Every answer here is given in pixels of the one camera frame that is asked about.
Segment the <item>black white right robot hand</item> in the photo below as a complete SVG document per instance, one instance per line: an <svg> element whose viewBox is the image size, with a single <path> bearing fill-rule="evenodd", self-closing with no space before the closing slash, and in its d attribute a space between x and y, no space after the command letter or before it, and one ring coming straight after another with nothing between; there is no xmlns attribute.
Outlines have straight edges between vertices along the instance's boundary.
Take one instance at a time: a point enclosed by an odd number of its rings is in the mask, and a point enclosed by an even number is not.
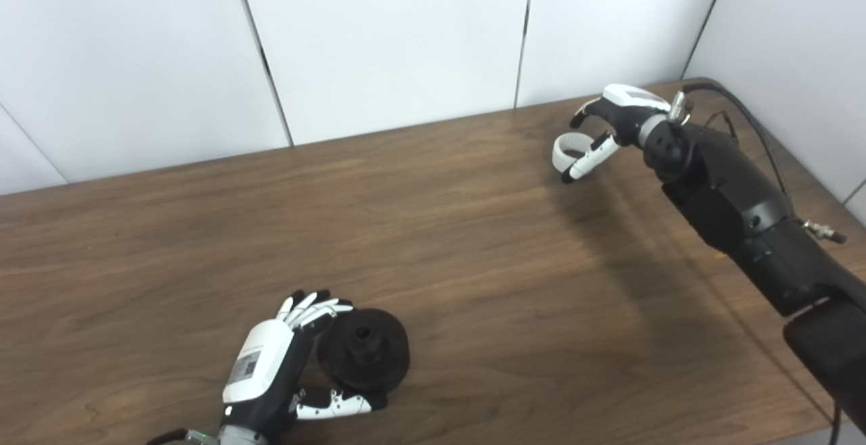
<svg viewBox="0 0 866 445"><path fill-rule="evenodd" d="M619 148L640 145L647 137L645 125L668 120L671 110L671 103L649 91L623 84L606 85L599 97L575 111L569 122L571 131L557 137L553 144L551 163L563 183L573 183ZM598 138L578 132L591 116L601 118L610 127Z"/></svg>

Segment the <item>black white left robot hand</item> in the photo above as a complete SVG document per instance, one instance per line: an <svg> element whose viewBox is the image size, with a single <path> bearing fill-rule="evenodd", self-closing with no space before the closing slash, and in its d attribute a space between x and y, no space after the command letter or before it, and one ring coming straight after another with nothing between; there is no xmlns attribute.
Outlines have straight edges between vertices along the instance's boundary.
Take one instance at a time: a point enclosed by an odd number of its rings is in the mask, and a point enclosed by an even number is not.
<svg viewBox="0 0 866 445"><path fill-rule="evenodd" d="M248 332L222 392L219 444L269 444L297 421L324 421L364 415L388 405L384 394L337 388L304 388L300 378L315 338L352 302L328 290L295 291L276 315Z"/></svg>

